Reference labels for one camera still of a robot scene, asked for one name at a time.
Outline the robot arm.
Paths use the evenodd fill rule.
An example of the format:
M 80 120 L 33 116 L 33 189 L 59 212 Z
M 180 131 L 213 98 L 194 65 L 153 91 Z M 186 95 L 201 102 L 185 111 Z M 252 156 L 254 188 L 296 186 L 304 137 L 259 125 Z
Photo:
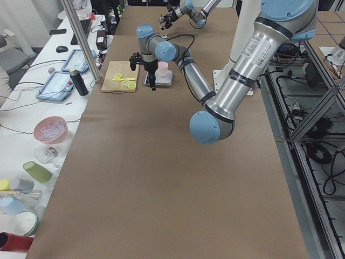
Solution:
M 191 26 L 195 29 L 202 29 L 206 25 L 207 18 L 211 11 L 220 3 L 220 1 L 208 1 L 201 11 L 196 11 L 192 1 L 185 1 L 178 7 L 167 4 L 168 13 L 160 16 L 159 23 L 161 30 L 167 30 L 172 27 L 173 23 L 182 16 L 187 15 Z
M 187 47 L 163 39 L 150 24 L 136 29 L 140 50 L 131 56 L 130 66 L 134 70 L 143 65 L 154 90 L 158 63 L 174 62 L 203 106 L 191 117 L 190 132 L 198 142 L 213 144 L 232 134 L 236 109 L 252 93 L 279 46 L 314 37 L 318 7 L 318 1 L 244 1 L 231 58 L 222 70 L 214 72 L 212 84 L 202 75 Z

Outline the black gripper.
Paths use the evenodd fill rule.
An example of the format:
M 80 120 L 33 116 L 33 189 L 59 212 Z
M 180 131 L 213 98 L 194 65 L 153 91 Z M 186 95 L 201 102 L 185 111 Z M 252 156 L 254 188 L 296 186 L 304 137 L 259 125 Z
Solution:
M 169 11 L 168 15 L 164 15 L 164 16 L 159 18 L 159 22 L 164 22 L 161 25 L 161 29 L 162 30 L 169 29 L 173 25 L 171 21 L 176 21 L 179 18 L 181 18 L 183 15 L 184 15 L 184 13 L 180 7 L 171 9 Z
M 129 59 L 130 68 L 136 70 L 137 65 L 143 64 L 144 69 L 148 72 L 149 85 L 152 91 L 156 90 L 155 71 L 158 69 L 158 58 L 155 55 L 141 55 L 139 52 L 133 53 Z

